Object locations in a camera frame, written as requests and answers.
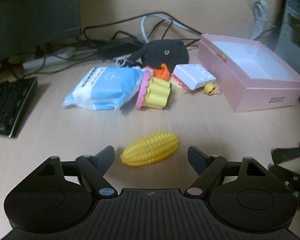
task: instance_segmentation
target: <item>ribbed black plate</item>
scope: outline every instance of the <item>ribbed black plate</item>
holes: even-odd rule
[[[53,234],[12,230],[4,240],[296,240],[281,229],[250,234],[219,222],[202,200],[182,196],[177,189],[124,189],[114,199],[98,202],[82,223]]]

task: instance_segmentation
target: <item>black monitor screen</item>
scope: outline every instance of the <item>black monitor screen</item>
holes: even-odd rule
[[[0,0],[0,61],[80,34],[78,0]]]

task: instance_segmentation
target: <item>black keyboard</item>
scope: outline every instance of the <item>black keyboard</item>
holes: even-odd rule
[[[37,85],[37,77],[0,83],[0,134],[14,136]]]

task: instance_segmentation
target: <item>corn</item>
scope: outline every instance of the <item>corn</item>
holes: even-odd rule
[[[161,161],[175,152],[179,139],[172,132],[158,132],[131,143],[120,155],[129,166],[144,166]]]

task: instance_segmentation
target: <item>orange toy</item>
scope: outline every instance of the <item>orange toy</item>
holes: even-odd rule
[[[161,64],[161,69],[153,69],[153,76],[168,81],[170,78],[170,72],[166,64]]]

